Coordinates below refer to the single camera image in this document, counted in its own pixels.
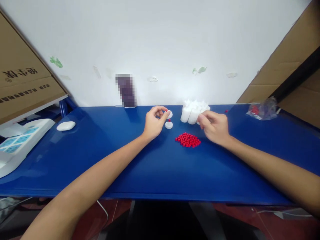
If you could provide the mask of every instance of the white wall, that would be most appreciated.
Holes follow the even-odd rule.
[[[70,78],[60,81],[80,106],[114,106],[115,74],[133,74],[138,105],[176,105],[188,97],[235,103],[309,2],[1,0],[0,6],[57,76]],[[201,66],[206,72],[192,75]],[[227,78],[229,72],[238,76]],[[148,82],[151,76],[159,81]]]

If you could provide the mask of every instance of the table surface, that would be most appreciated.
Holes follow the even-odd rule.
[[[240,159],[207,140],[199,125],[182,123],[182,106],[167,107],[173,112],[173,128],[164,127],[102,197],[292,204]],[[74,121],[76,126],[65,132],[52,127],[21,165],[0,179],[0,195],[56,196],[89,167],[138,137],[150,108],[75,109],[61,122]],[[269,121],[249,117],[248,105],[212,105],[211,109],[218,113],[230,109],[232,136],[320,175],[320,140],[306,129],[281,116]],[[175,142],[183,132],[198,136],[200,146],[185,148]]]

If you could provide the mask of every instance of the cable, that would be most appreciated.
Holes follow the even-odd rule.
[[[313,217],[312,215],[298,215],[298,214],[292,214],[292,213],[287,213],[287,212],[281,212],[281,211],[268,211],[268,210],[260,211],[260,212],[257,212],[257,213],[262,213],[262,212],[279,212],[279,213],[288,214],[288,215],[296,216],[296,217]]]
[[[107,225],[107,222],[108,222],[108,220],[109,220],[109,215],[108,215],[108,213],[107,213],[107,211],[104,209],[104,207],[101,205],[101,203],[97,200],[97,203],[100,205],[100,207],[104,210],[104,212],[106,213],[106,215],[107,215],[107,221],[106,221],[106,224],[103,226],[103,228],[102,229],[104,229],[105,227],[106,227],[106,225]]]
[[[0,209],[0,211],[5,210],[5,209],[10,208],[10,207],[17,206],[17,205],[19,205],[20,203],[23,203],[23,202],[25,202],[25,201],[27,201],[27,200],[29,200],[29,199],[31,199],[31,198],[32,198],[32,197],[27,198],[27,199],[25,199],[25,200],[22,200],[21,202],[18,202],[18,203],[16,203],[16,204],[12,204],[12,205],[10,205],[10,206],[8,206],[8,207],[2,208],[2,209]]]
[[[0,199],[0,201],[2,201],[2,200],[6,200],[7,198],[9,198],[9,197],[6,197],[6,198],[1,198],[1,199]]]

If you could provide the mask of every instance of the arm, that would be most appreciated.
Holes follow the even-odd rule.
[[[163,110],[167,109],[153,107],[146,115],[143,134],[103,158],[63,189],[40,212],[21,239],[71,239],[81,215],[100,198],[134,157],[160,134],[170,113],[163,113]]]
[[[209,140],[225,147],[314,216],[320,216],[320,177],[231,137],[226,115],[205,111],[199,115]]]

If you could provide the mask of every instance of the clear plastic bag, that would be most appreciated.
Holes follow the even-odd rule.
[[[252,103],[247,114],[259,120],[270,120],[277,117],[277,100],[270,97],[261,103]]]

